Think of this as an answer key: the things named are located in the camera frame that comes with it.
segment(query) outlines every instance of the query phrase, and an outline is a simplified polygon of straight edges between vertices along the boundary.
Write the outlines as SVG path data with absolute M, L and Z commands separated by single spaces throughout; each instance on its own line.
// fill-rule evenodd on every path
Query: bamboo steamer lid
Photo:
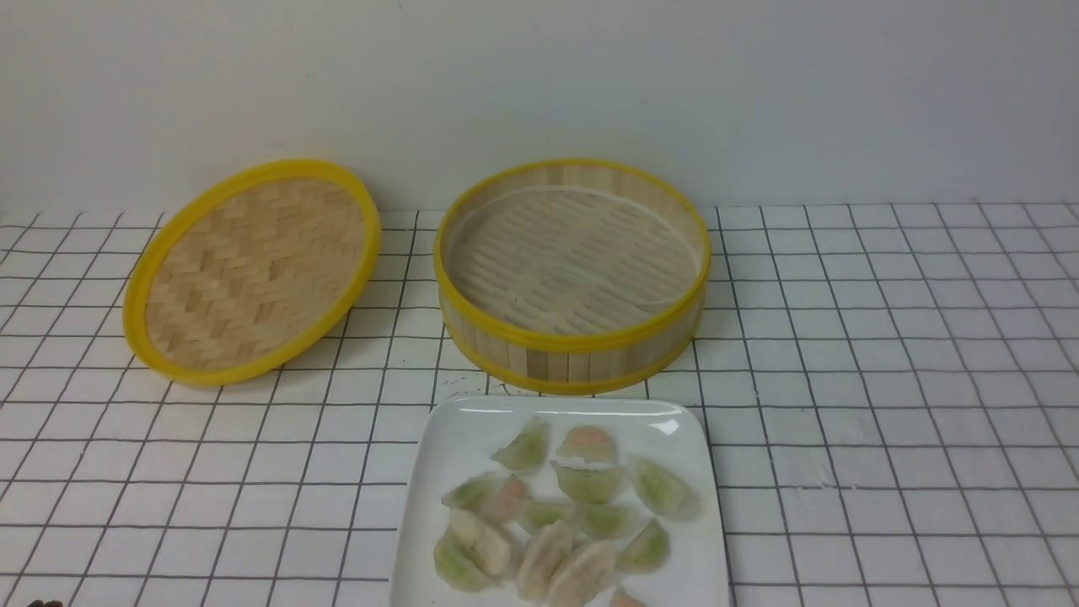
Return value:
M 236 175 L 158 234 L 132 275 L 124 333 L 177 382 L 231 384 L 281 365 L 351 308 L 379 218 L 344 168 L 297 160 Z

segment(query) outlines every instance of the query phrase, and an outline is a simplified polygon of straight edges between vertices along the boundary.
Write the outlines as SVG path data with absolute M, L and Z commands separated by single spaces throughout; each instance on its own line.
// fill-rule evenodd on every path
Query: dumpling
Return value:
M 577 525 L 588 537 L 616 540 L 628 536 L 637 525 L 637 510 L 598 503 L 577 505 Z
M 524 547 L 517 570 L 517 596 L 531 602 L 547 596 L 555 570 L 572 551 L 573 530 L 565 521 L 556 521 L 538 529 Z
M 503 524 L 514 520 L 520 501 L 529 497 L 529 486 L 516 474 L 510 474 L 502 486 L 483 502 L 479 515 L 492 523 Z
M 670 536 L 653 516 L 641 533 L 618 553 L 617 567 L 626 574 L 651 574 L 664 566 L 670 553 Z
M 629 459 L 629 482 L 644 506 L 660 516 L 677 515 L 693 501 L 693 491 L 681 479 L 644 458 Z
M 626 594 L 626 591 L 619 588 L 614 591 L 613 595 L 611 595 L 611 605 L 609 607 L 648 607 L 648 606 L 633 598 L 632 596 Z
M 618 464 L 614 439 L 596 426 L 578 426 L 565 434 L 565 440 L 555 452 L 559 457 L 579 457 L 589 464 Z
M 611 585 L 615 557 L 614 544 L 606 540 L 577 549 L 555 571 L 547 604 L 550 607 L 584 607 Z
M 573 512 L 572 503 L 522 499 L 518 502 L 517 523 L 529 534 L 534 534 L 540 527 L 573 520 Z
M 435 542 L 435 572 L 450 588 L 461 592 L 479 592 L 491 585 L 491 579 L 472 562 L 472 557 L 450 534 Z
M 568 468 L 557 461 L 551 461 L 558 478 L 558 488 L 577 501 L 588 503 L 606 503 L 618 494 L 622 485 L 622 469 L 582 470 Z
M 514 472 L 534 472 L 547 459 L 547 439 L 550 427 L 540 418 L 532 418 L 517 438 L 494 452 L 491 459 Z
M 494 493 L 501 479 L 496 472 L 473 477 L 442 496 L 442 506 L 451 510 L 479 512 Z
M 504 574 L 514 556 L 514 542 L 504 530 L 466 510 L 450 512 L 450 535 L 487 576 Z

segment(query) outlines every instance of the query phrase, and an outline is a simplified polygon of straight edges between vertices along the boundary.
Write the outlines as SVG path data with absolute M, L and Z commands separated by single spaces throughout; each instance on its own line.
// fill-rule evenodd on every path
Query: yellow rim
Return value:
M 331 181 L 344 188 L 359 205 L 360 216 L 364 218 L 364 250 L 359 267 L 344 292 L 333 302 L 333 305 L 318 322 L 281 348 L 249 363 L 221 371 L 204 372 L 181 368 L 165 359 L 150 342 L 146 329 L 146 303 L 153 276 L 158 273 L 168 251 L 191 225 L 218 204 L 259 183 L 298 177 Z M 135 264 L 131 280 L 127 282 L 123 312 L 124 336 L 127 339 L 132 351 L 146 367 L 169 380 L 202 386 L 218 386 L 250 380 L 306 350 L 349 313 L 352 303 L 359 296 L 364 285 L 367 284 L 371 272 L 374 271 L 379 256 L 380 235 L 379 211 L 374 207 L 374 202 L 364 183 L 347 169 L 330 162 L 305 158 L 283 160 L 255 166 L 204 192 L 177 212 L 150 240 L 142 256 L 139 257 L 138 263 Z
M 518 388 L 523 388 L 533 392 L 543 392 L 544 395 L 556 395 L 559 397 L 581 397 L 583 395 L 613 392 L 614 390 L 628 388 L 634 384 L 644 382 L 653 375 L 656 375 L 682 356 L 682 353 L 685 351 L 686 347 L 689 346 L 689 343 L 693 342 L 693 334 L 697 333 L 697 325 L 699 322 L 700 317 L 698 316 L 697 320 L 693 325 L 694 330 L 689 332 L 689 337 L 686 337 L 681 344 L 678 345 L 677 348 L 672 349 L 670 354 L 665 356 L 663 359 L 629 375 L 624 375 L 614 380 L 605 380 L 603 382 L 545 382 L 532 380 L 531 377 L 516 374 L 505 368 L 493 364 L 491 361 L 480 357 L 478 353 L 468 348 L 462 341 L 457 340 L 449 325 L 446 326 L 446 332 L 450 334 L 450 337 L 453 340 L 454 345 L 456 345 L 457 350 L 461 350 L 461 354 L 464 355 L 464 357 L 468 359 L 472 364 L 478 367 L 491 377 L 498 378 L 506 384 L 511 384 Z
M 520 173 L 523 170 L 532 170 L 534 168 L 541 168 L 544 166 L 557 166 L 563 164 L 589 164 L 597 166 L 606 166 L 609 168 L 616 168 L 619 170 L 625 170 L 626 173 L 631 173 L 642 179 L 652 182 L 653 184 L 659 187 L 660 189 L 669 193 L 671 196 L 678 199 L 679 203 L 693 216 L 693 219 L 697 223 L 697 229 L 699 230 L 700 233 L 700 239 L 704 245 L 705 258 L 701 260 L 700 272 L 697 274 L 696 279 L 694 279 L 693 286 L 688 288 L 685 291 L 685 293 L 683 293 L 682 296 L 679 298 L 678 301 L 672 303 L 670 308 L 667 308 L 659 315 L 656 315 L 655 317 L 648 319 L 643 323 L 619 331 L 599 333 L 595 335 L 550 335 L 521 329 L 519 327 L 511 326 L 505 321 L 500 321 L 498 319 L 491 317 L 490 315 L 483 313 L 479 308 L 473 306 L 472 302 L 465 299 L 464 294 L 462 294 L 461 291 L 459 291 L 456 287 L 453 286 L 453 282 L 450 281 L 450 276 L 447 273 L 445 265 L 442 264 L 442 236 L 445 235 L 446 225 L 448 225 L 449 222 L 455 218 L 455 215 L 460 210 L 461 206 L 465 203 L 465 201 L 470 198 L 473 194 L 475 194 L 480 188 L 483 188 L 492 183 L 493 181 L 497 181 L 498 179 L 502 179 L 508 175 L 513 175 L 515 173 Z M 514 168 L 503 170 L 502 173 L 498 173 L 496 175 L 492 175 L 491 177 L 488 177 L 487 179 L 483 179 L 479 183 L 476 183 L 467 191 L 465 191 L 463 194 L 457 196 L 457 199 L 453 202 L 453 204 L 450 206 L 450 209 L 446 211 L 446 216 L 442 218 L 441 224 L 439 224 L 438 226 L 438 232 L 435 234 L 435 257 L 434 257 L 435 277 L 438 279 L 439 289 L 446 295 L 446 298 L 449 299 L 449 301 L 452 303 L 453 308 L 468 322 L 473 323 L 478 329 L 487 333 L 497 335 L 498 337 L 502 337 L 507 342 L 517 344 L 524 348 L 529 348 L 532 350 L 544 350 L 549 353 L 572 354 L 572 353 L 590 353 L 593 350 L 623 348 L 625 346 L 636 344 L 644 339 L 647 339 L 667 329 L 667 327 L 675 322 L 681 317 L 682 313 L 684 313 L 686 308 L 691 306 L 694 295 L 697 294 L 697 292 L 699 292 L 700 289 L 705 287 L 705 282 L 708 281 L 708 270 L 711 260 L 712 260 L 711 245 L 708 238 L 708 227 L 705 225 L 704 219 L 700 218 L 700 213 L 697 212 L 697 209 L 693 206 L 693 204 L 691 204 L 689 201 L 686 199 L 685 196 L 683 196 L 670 183 L 633 166 L 627 166 L 625 164 L 618 164 L 616 162 L 607 162 L 605 160 L 596 160 L 589 157 L 565 157 L 565 158 L 545 160 L 543 162 L 522 164 L 520 166 L 515 166 Z M 520 376 L 514 375 L 514 377 L 534 384 L 534 382 L 527 381 L 525 378 L 521 378 Z M 516 384 L 518 386 L 524 386 L 523 384 L 521 384 L 521 382 L 518 382 L 516 380 L 511 382 L 511 384 Z M 554 390 L 550 387 L 545 388 L 543 391 L 554 394 Z M 579 395 L 582 392 L 573 392 L 573 394 Z

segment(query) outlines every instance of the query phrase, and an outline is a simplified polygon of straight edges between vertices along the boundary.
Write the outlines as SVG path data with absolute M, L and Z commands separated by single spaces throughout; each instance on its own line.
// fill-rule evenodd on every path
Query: square white plate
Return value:
M 620 463 L 629 455 L 645 457 L 679 475 L 696 492 L 700 511 L 695 519 L 688 522 L 660 519 L 671 537 L 671 557 L 667 564 L 644 576 L 619 574 L 617 583 L 652 607 L 729 606 L 723 522 L 712 459 L 705 433 L 693 414 L 678 405 L 655 401 L 472 397 L 442 403 L 427 419 L 409 483 L 391 578 L 392 607 L 528 605 L 517 598 L 508 580 L 478 594 L 450 589 L 435 574 L 433 552 L 449 515 L 440 502 L 442 496 L 470 477 L 498 470 L 490 459 L 491 454 L 508 444 L 533 416 L 550 424 L 551 459 L 571 428 L 595 425 L 614 438 Z M 563 464 L 572 466 L 573 461 Z M 537 499 L 565 499 L 549 466 L 525 481 Z M 651 513 L 626 485 L 612 503 L 637 507 L 643 525 Z M 516 523 L 507 530 L 520 546 L 528 539 Z M 629 539 L 622 540 L 619 548 Z M 600 594 L 589 606 L 606 607 L 612 592 Z

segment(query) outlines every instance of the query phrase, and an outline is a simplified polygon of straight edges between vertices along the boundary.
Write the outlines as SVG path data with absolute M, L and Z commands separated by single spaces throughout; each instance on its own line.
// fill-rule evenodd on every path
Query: white grid tablecloth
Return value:
M 706 428 L 735 604 L 1076 604 L 1079 207 L 705 215 L 698 340 L 619 396 Z M 0 216 L 0 603 L 388 605 L 432 403 L 522 394 L 442 331 L 439 215 L 384 213 L 349 318 L 214 390 L 122 339 L 125 277 L 164 220 Z

